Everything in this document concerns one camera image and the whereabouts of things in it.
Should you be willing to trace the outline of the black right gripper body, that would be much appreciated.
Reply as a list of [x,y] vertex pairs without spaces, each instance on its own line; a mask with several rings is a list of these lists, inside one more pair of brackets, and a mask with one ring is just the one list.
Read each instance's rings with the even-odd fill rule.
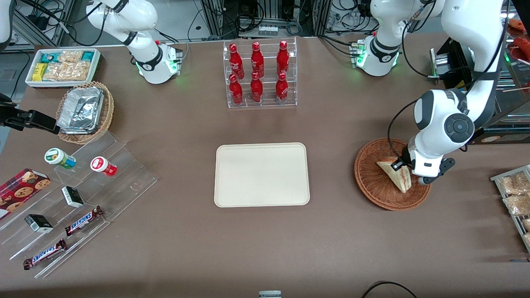
[[17,110],[16,104],[6,96],[5,94],[0,94],[0,125],[7,126],[8,120],[15,120],[19,117],[19,112]]

